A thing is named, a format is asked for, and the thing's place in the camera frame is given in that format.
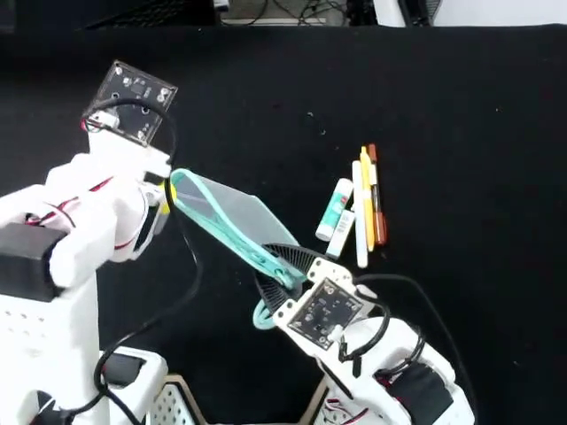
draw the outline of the black cable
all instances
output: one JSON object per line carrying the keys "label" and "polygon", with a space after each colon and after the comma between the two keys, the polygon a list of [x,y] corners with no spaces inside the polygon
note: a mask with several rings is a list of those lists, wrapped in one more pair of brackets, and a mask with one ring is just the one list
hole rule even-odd
{"label": "black cable", "polygon": [[390,308],[386,304],[378,302],[377,298],[364,295],[359,290],[356,290],[355,295],[358,298],[374,304],[376,307],[382,310],[384,318],[382,319],[382,324],[380,325],[380,328],[378,329],[376,334],[372,338],[370,338],[367,343],[353,350],[353,352],[351,352],[350,354],[346,353],[348,347],[346,345],[345,339],[343,337],[341,338],[340,345],[338,346],[338,361],[343,363],[359,358],[369,352],[384,337],[384,334],[386,333],[386,330],[388,330],[388,326],[390,325]]}
{"label": "black cable", "polygon": [[417,344],[414,347],[414,350],[411,354],[406,357],[399,365],[391,367],[389,369],[379,369],[377,371],[378,375],[383,376],[384,378],[390,378],[394,375],[397,375],[403,372],[407,367],[409,367],[412,363],[419,360],[422,355],[423,349],[425,348],[425,338],[423,337],[422,330],[420,328],[412,326],[413,330],[417,333]]}
{"label": "black cable", "polygon": [[441,330],[445,334],[445,337],[447,338],[447,341],[451,346],[451,351],[453,352],[454,359],[457,364],[457,369],[459,370],[464,386],[466,387],[466,393],[468,394],[469,397],[472,412],[474,413],[475,417],[478,418],[477,396],[475,395],[475,391],[472,386],[472,381],[470,380],[467,368],[464,366],[464,362],[462,361],[461,352],[459,352],[459,349],[457,348],[457,344],[453,339],[453,335],[451,334],[447,325],[441,318],[441,315],[437,311],[437,308],[435,308],[435,305],[431,302],[430,298],[427,296],[421,285],[411,277],[407,277],[401,274],[364,274],[354,279],[354,283],[362,283],[368,281],[398,281],[398,282],[409,283],[414,288],[414,290],[416,290],[416,292],[422,297],[427,307],[433,313],[435,320],[441,327]]}
{"label": "black cable", "polygon": [[299,20],[299,17],[295,16],[295,14],[293,14],[292,11],[290,11],[287,7],[285,7],[283,4],[281,4],[278,0],[272,0],[272,2],[274,2],[274,4],[276,5],[276,7],[278,9],[280,9],[281,11],[286,12],[288,15],[290,15],[292,18],[297,19],[298,20],[298,24],[301,23],[301,21]]}
{"label": "black cable", "polygon": [[[106,99],[101,102],[97,102],[93,104],[87,111],[84,112],[82,115],[82,119],[87,122],[90,116],[99,111],[104,111],[106,109],[116,108],[118,106],[126,106],[126,105],[133,105],[133,106],[140,106],[141,108],[147,108],[148,110],[156,113],[162,120],[164,120],[169,127],[170,134],[171,134],[171,146],[169,150],[169,158],[167,159],[167,163],[173,165],[175,160],[177,159],[177,126],[175,124],[174,119],[167,113],[167,111],[162,108],[161,106],[157,106],[156,104],[151,104],[146,100],[143,99],[136,99],[136,98],[129,98],[129,97],[119,97],[117,99]],[[102,125],[97,123],[97,128],[106,128],[108,126]]]}
{"label": "black cable", "polygon": [[230,24],[221,19],[221,23],[227,27],[249,27],[250,25],[254,25],[256,22],[262,19],[262,17],[266,13],[266,10],[268,9],[268,3],[269,0],[264,0],[264,3],[262,4],[260,11],[258,12],[258,15],[256,15],[256,18],[252,18],[250,22],[246,22],[245,24]]}
{"label": "black cable", "polygon": [[[142,99],[118,98],[118,99],[105,100],[103,102],[100,102],[100,103],[93,105],[83,114],[82,117],[86,120],[88,117],[90,117],[95,112],[106,110],[106,109],[117,107],[117,106],[128,105],[128,104],[145,107],[145,108],[149,109],[150,111],[158,114],[166,122],[166,124],[168,125],[168,127],[171,131],[171,150],[170,150],[170,153],[169,153],[169,159],[167,160],[167,163],[169,165],[171,165],[172,168],[173,168],[175,159],[177,157],[177,129],[176,129],[174,119],[167,113],[167,111],[165,109],[163,109],[159,106],[156,106],[154,104],[150,104],[150,103],[148,103],[148,102],[146,102]],[[187,232],[185,230],[185,227],[183,226],[179,212],[176,210],[173,195],[171,193],[170,177],[167,177],[165,179],[164,183],[165,183],[166,201],[167,201],[167,205],[169,207],[169,213],[172,216],[174,223],[179,228],[179,231],[180,231],[180,233],[183,237],[183,241],[185,242],[185,245],[189,249],[190,254],[193,258],[193,262],[195,263],[196,271],[195,271],[195,277],[193,279],[193,283],[189,287],[187,292],[185,292],[185,294],[181,298],[179,298],[177,301],[175,301],[171,306],[169,306],[169,307],[167,307],[163,310],[160,310],[159,312],[154,314],[149,320],[145,321],[142,324],[142,326],[133,330],[132,332],[129,332],[128,334],[126,334],[125,336],[120,338],[118,341],[116,341],[114,344],[111,344],[110,347],[108,347],[105,350],[103,355],[98,360],[98,362],[95,366],[94,373],[93,373],[94,384],[95,384],[95,387],[97,388],[97,391],[98,391],[97,396],[95,398],[93,398],[92,400],[90,400],[90,402],[87,403],[85,406],[79,407],[77,409],[70,409],[70,410],[62,411],[64,418],[72,418],[71,422],[73,421],[73,418],[77,414],[87,412],[89,409],[94,407],[98,403],[98,401],[100,401],[100,399],[102,397],[107,397],[117,407],[119,407],[119,409],[128,417],[128,419],[130,420],[130,422],[132,424],[139,425],[141,423],[136,418],[136,416],[132,413],[132,411],[128,408],[128,406],[126,406],[126,404],[122,400],[120,400],[120,398],[114,392],[112,392],[108,388],[108,385],[103,381],[103,379],[104,379],[103,372],[104,372],[105,363],[108,359],[110,359],[110,357],[113,355],[113,353],[121,345],[123,345],[128,340],[132,339],[133,337],[139,336],[139,335],[143,334],[144,332],[146,332],[147,330],[154,328],[155,326],[159,325],[164,319],[166,319],[166,318],[172,316],[173,314],[179,312],[198,293],[198,290],[199,290],[199,287],[200,287],[200,284],[201,284],[201,281],[202,281],[202,276],[203,276],[203,263],[200,260],[200,256],[199,256],[198,252],[194,248],[192,248],[194,246],[194,244],[192,243],[189,235],[187,234]]]}

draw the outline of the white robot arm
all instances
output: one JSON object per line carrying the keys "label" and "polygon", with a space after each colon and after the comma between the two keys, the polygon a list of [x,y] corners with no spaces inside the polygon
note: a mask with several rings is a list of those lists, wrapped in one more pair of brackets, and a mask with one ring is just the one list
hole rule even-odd
{"label": "white robot arm", "polygon": [[[118,90],[117,80],[133,93],[142,90],[141,97],[153,89],[162,109],[176,91],[116,63],[98,102],[115,97],[106,92]],[[96,271],[109,260],[137,259],[167,219],[159,182],[170,175],[171,158],[148,144],[160,118],[130,106],[120,115],[115,108],[96,111],[87,120],[88,154],[51,169],[44,185],[0,198],[3,425],[30,423],[38,410],[38,390],[51,394],[62,410],[97,399]],[[113,387],[140,421],[163,385],[167,364],[151,352],[121,347],[117,353],[143,364],[132,382]],[[74,424],[131,422],[106,398],[73,419]]]}
{"label": "white robot arm", "polygon": [[[307,276],[313,287],[282,303],[274,321],[326,375],[329,391],[315,424],[475,423],[450,363],[406,322],[390,318],[347,269],[318,258]],[[369,318],[375,305],[383,316]]]}

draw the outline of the pen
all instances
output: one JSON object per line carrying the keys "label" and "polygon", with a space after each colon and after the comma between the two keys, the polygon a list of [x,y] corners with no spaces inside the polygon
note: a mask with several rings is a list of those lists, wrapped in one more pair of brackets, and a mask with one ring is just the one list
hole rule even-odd
{"label": "pen", "polygon": [[362,200],[362,167],[360,161],[353,161],[354,185],[354,229],[356,232],[356,262],[358,267],[366,268],[369,264],[369,252],[366,246],[364,228],[364,201]]}
{"label": "pen", "polygon": [[366,147],[361,148],[361,167],[362,167],[362,198],[364,200],[364,220],[366,228],[366,243],[369,251],[374,250],[374,212],[372,208],[372,194],[370,191],[370,162]]}
{"label": "pen", "polygon": [[378,155],[376,145],[369,145],[370,156],[370,183],[372,185],[372,199],[374,201],[374,212],[376,219],[376,243],[385,245],[386,243],[386,218],[382,211],[382,202],[380,200],[380,181],[378,180]]}

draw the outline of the circuit board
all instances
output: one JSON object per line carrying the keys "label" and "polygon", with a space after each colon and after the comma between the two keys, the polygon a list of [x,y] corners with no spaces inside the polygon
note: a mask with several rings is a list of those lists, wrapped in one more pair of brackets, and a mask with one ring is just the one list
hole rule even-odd
{"label": "circuit board", "polygon": [[332,345],[329,334],[346,328],[362,309],[362,302],[330,279],[325,279],[293,316],[288,326],[324,350]]}
{"label": "circuit board", "polygon": [[[143,99],[167,110],[176,93],[176,86],[143,73],[133,66],[115,61],[89,108],[98,102],[122,97]],[[151,143],[161,123],[158,114],[137,105],[119,106],[113,113],[118,115],[120,125],[112,131],[143,146]]]}

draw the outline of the black table surface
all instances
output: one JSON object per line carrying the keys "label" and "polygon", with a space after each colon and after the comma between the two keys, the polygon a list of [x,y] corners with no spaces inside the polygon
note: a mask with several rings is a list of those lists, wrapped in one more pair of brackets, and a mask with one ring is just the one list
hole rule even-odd
{"label": "black table surface", "polygon": [[[375,142],[390,243],[369,271],[431,295],[480,423],[551,422],[566,377],[565,46],[562,27],[2,36],[0,192],[87,150],[78,119],[115,58],[179,86],[180,166],[258,195],[315,250],[337,178]],[[296,421],[321,374],[283,334],[252,327],[250,269],[190,230],[206,263],[198,299],[133,345],[161,353],[209,421]],[[361,273],[352,241],[341,262]],[[101,343],[178,298],[192,272],[171,225],[138,261],[105,265]],[[374,288],[453,359],[410,288]]]}

